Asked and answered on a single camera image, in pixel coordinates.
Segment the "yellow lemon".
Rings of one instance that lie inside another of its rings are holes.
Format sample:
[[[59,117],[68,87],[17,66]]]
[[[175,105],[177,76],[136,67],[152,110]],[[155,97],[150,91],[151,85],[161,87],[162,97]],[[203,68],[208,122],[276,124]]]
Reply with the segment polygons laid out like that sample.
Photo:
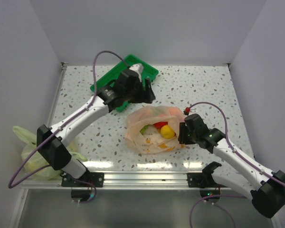
[[[164,125],[160,129],[161,136],[165,139],[171,139],[175,136],[175,132],[172,130],[172,128],[167,124]]]

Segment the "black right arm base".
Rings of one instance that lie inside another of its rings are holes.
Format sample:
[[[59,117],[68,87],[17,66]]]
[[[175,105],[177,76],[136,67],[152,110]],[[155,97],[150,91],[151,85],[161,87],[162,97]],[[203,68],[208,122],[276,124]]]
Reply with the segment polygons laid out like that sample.
[[[227,188],[227,186],[216,183],[212,177],[212,174],[218,172],[218,168],[220,167],[222,167],[221,163],[213,161],[200,172],[186,173],[186,181],[188,183],[188,187],[204,189],[215,188],[220,186],[223,188]]]

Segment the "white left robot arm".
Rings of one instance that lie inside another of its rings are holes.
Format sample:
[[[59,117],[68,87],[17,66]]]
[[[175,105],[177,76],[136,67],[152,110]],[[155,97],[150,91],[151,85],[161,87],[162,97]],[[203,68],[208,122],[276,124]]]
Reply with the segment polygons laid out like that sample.
[[[134,64],[120,73],[113,85],[107,84],[69,117],[51,127],[37,130],[37,150],[54,170],[72,176],[82,187],[89,181],[87,167],[67,150],[67,146],[97,119],[122,106],[125,102],[152,103],[155,95],[149,78],[142,78],[143,66]]]

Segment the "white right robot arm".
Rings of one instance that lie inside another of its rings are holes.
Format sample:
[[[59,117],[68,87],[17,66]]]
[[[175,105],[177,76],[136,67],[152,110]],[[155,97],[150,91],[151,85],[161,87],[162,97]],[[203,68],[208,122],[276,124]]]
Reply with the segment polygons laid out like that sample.
[[[222,163],[213,161],[200,175],[187,174],[188,186],[199,188],[222,185],[251,200],[254,208],[264,217],[272,218],[285,206],[285,173],[274,172],[261,165],[232,144],[220,130],[209,129],[198,114],[187,116],[179,125],[181,144],[197,144],[200,148],[220,157],[232,167],[225,170]]]

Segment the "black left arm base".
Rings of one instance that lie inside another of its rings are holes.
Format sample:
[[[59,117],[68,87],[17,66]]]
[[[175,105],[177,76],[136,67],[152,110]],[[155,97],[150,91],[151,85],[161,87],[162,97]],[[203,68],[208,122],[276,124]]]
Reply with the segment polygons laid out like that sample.
[[[75,179],[68,173],[61,173],[62,178],[61,186],[62,187],[103,187],[105,180],[105,175],[103,172],[90,172],[86,170],[85,173],[79,178]]]

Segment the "green grape bunch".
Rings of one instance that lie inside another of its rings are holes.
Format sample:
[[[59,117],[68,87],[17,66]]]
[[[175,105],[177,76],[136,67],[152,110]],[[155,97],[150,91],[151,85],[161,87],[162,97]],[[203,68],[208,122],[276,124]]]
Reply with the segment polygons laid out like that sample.
[[[146,132],[146,130],[149,128],[149,125],[145,125],[141,130],[140,130],[140,133],[142,134],[142,135],[144,135],[145,134],[145,132]]]

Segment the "red fruit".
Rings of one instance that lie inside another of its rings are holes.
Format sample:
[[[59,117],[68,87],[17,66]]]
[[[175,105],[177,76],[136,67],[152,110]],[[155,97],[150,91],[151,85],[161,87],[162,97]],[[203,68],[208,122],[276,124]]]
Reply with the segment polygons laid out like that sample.
[[[161,129],[163,126],[167,125],[168,122],[157,122],[157,123],[154,123],[153,126],[156,128],[156,129]]]

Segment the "orange translucent plastic bag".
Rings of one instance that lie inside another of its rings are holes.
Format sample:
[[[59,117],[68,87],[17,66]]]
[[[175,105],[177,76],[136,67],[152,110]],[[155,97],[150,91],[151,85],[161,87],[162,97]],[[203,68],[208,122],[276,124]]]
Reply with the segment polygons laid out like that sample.
[[[128,148],[144,154],[169,152],[183,148],[184,145],[179,143],[178,136],[179,124],[184,121],[184,117],[179,108],[169,106],[146,106],[131,113],[126,118],[125,141]],[[168,122],[175,136],[171,139],[163,138],[160,129],[153,126],[157,122]],[[149,125],[149,128],[142,135],[140,130],[145,125]]]

